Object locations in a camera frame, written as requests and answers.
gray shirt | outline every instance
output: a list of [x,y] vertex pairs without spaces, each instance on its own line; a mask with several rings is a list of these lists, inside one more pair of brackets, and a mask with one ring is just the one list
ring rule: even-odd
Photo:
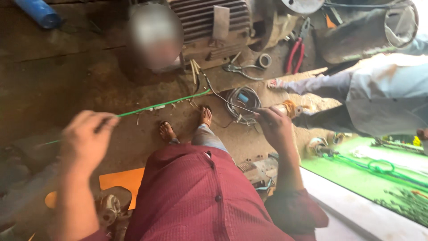
[[428,128],[428,63],[356,70],[346,99],[354,126],[373,136]]

hand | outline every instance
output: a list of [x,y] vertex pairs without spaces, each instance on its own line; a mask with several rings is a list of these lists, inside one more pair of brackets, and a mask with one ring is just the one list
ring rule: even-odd
[[291,119],[275,107],[258,108],[255,111],[255,118],[266,140],[279,154],[283,154],[287,145],[293,145]]
[[62,131],[61,171],[89,178],[103,160],[119,118],[112,113],[82,111]]

gray cable coil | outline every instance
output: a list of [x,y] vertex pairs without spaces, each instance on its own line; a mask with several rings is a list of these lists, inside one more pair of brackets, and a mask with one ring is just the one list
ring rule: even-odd
[[[240,88],[236,88],[233,90],[230,90],[227,93],[226,100],[230,103],[235,103],[238,99],[239,94],[243,94],[248,98],[247,104],[253,104],[253,106],[247,106],[245,105],[245,108],[253,109],[253,108],[260,108],[262,106],[262,103],[260,102],[259,96],[257,93],[250,87],[243,86]],[[225,103],[227,111],[230,113],[230,115],[236,120],[239,120],[238,123],[251,125],[256,124],[257,121],[254,119],[254,115],[251,114],[243,114],[241,118],[239,119],[239,116],[241,115],[239,112],[236,111],[236,108],[228,103]]]

maroon shirt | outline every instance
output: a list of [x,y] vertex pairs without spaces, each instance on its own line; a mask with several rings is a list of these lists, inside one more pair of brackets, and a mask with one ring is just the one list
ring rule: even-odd
[[125,241],[310,241],[327,224],[306,190],[275,192],[263,204],[227,152],[179,144],[149,157]]

leg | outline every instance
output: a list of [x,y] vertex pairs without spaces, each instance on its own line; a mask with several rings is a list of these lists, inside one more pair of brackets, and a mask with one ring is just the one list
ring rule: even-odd
[[292,121],[295,126],[306,129],[322,128],[334,132],[357,133],[364,137],[370,136],[355,128],[346,105],[311,114],[302,113]]
[[199,127],[195,132],[195,135],[192,138],[192,145],[195,146],[208,146],[219,148],[225,152],[226,147],[224,147],[220,138],[209,129],[211,124],[212,114],[211,111],[207,108],[202,108],[201,119],[199,122]]
[[272,80],[269,88],[282,89],[288,93],[316,94],[322,98],[333,98],[344,103],[351,84],[352,71],[339,72],[333,76],[319,76],[297,82]]
[[166,143],[170,145],[180,144],[180,141],[177,139],[177,135],[172,130],[171,125],[164,121],[159,127],[160,135]]

